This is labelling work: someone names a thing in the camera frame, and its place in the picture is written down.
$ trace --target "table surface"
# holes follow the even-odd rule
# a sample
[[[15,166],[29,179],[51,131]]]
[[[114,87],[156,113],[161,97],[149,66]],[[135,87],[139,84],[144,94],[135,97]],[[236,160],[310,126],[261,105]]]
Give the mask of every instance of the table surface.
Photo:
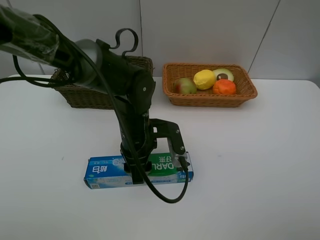
[[[179,124],[195,177],[167,204],[147,186],[90,190],[88,158],[119,155],[112,110],[53,89],[0,85],[2,240],[319,240],[320,89],[253,80],[238,108],[178,107],[155,77],[150,116]],[[156,152],[167,152],[166,140]],[[158,185],[176,197],[183,184]]]

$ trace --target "toothpaste box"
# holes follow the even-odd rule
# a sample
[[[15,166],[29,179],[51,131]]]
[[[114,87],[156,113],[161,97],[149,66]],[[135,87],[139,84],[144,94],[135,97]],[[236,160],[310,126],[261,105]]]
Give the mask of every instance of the toothpaste box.
[[[194,177],[191,159],[187,155],[189,182]],[[152,170],[148,174],[153,184],[184,183],[186,173],[175,167],[171,161],[170,153],[151,154],[149,161]],[[124,171],[125,160],[122,156],[99,156],[91,157],[86,169],[84,182],[91,189],[107,189],[119,187],[140,186],[144,184],[133,184],[131,176]]]

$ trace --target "fruit basket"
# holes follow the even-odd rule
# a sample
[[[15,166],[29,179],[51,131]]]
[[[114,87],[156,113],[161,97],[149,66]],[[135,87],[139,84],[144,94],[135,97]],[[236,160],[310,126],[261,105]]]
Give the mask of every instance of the fruit basket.
[[[140,66],[153,73],[153,62],[148,57],[127,56],[127,60],[136,66]],[[65,81],[68,79],[66,73],[56,69],[51,77],[54,80]],[[69,84],[66,86],[53,87],[67,101],[67,103],[76,109],[114,109],[107,94],[91,90],[82,86]]]
[[[228,69],[231,71],[234,76],[233,82],[236,85],[236,94],[213,94],[212,88],[197,90],[196,94],[175,93],[176,80],[180,78],[193,79],[197,72],[205,69]],[[163,66],[162,87],[170,102],[177,106],[235,108],[258,95],[246,70],[234,64],[167,63]]]

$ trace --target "white wall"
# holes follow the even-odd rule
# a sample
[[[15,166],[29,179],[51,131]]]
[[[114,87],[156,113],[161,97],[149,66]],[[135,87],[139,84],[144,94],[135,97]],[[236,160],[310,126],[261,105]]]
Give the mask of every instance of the white wall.
[[[320,1],[281,0],[249,72],[320,84]]]
[[[99,38],[115,46],[115,34],[121,28],[132,28],[141,38],[139,0],[10,0],[10,3],[24,12],[44,15],[73,41]],[[134,38],[129,32],[124,32],[120,40],[121,46],[116,53],[132,48]],[[141,42],[132,55],[142,56]],[[37,63],[20,62],[26,73],[41,74]],[[11,55],[1,52],[0,64],[6,66],[6,71],[0,72],[0,78],[16,73]],[[42,67],[46,74],[54,71],[53,67]]]
[[[278,0],[141,0],[143,55],[249,69]]]

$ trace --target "yellow lemon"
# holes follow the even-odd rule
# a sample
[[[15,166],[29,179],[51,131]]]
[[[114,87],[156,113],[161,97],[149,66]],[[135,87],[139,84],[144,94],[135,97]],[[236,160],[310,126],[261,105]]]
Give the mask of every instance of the yellow lemon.
[[[193,81],[197,89],[207,90],[216,83],[216,75],[211,70],[202,70],[194,75]]]

